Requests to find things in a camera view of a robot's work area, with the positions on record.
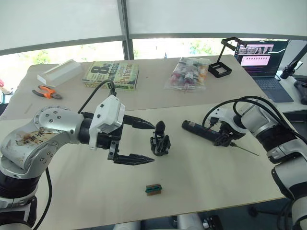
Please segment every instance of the orange pliers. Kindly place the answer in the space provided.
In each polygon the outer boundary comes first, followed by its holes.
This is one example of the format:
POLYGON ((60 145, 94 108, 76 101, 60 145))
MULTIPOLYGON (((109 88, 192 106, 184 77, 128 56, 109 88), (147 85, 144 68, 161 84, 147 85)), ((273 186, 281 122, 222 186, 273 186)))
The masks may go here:
POLYGON ((47 86, 43 86, 43 85, 39 85, 38 87, 39 89, 43 91, 47 91, 47 92, 37 92, 36 90, 32 90, 32 92, 36 94, 37 96, 46 97, 46 98, 54 98, 54 99, 62 99, 62 96, 59 95, 55 90, 47 86))

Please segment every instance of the book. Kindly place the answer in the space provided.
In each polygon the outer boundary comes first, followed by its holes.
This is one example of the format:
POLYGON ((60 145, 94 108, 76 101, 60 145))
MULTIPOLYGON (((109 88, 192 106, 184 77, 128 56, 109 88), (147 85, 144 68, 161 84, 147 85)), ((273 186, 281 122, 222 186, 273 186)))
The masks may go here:
POLYGON ((139 65, 121 61, 95 61, 89 67, 82 82, 86 87, 95 88, 106 79, 114 82, 117 89, 134 91, 139 74, 139 65))

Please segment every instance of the plastic bag of snacks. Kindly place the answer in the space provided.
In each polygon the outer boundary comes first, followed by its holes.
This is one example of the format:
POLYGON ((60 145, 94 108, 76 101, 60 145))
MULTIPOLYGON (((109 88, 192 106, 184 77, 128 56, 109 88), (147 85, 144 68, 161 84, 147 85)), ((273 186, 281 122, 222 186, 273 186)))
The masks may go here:
POLYGON ((204 90, 209 64, 209 59, 182 57, 166 82, 165 89, 185 92, 204 90))

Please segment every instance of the floor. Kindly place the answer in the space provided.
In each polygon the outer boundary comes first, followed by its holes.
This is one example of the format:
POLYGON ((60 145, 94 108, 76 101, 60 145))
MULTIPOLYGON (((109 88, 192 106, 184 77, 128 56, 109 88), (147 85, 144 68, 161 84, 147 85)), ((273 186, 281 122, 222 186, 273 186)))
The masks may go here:
MULTIPOLYGON (((264 203, 255 204, 259 210, 276 211, 278 212, 287 199, 280 199, 274 201, 268 201, 264 203)), ((199 216, 201 220, 208 218, 211 215, 218 215, 223 228, 225 230, 271 230, 276 228, 276 215, 259 213, 256 217, 251 217, 248 214, 249 206, 233 207, 219 209, 209 212, 201 212, 199 216)), ((152 229, 173 229, 172 218, 157 218, 142 221, 141 230, 152 229)), ((95 228, 89 228, 86 230, 112 230, 114 225, 100 226, 95 228)))

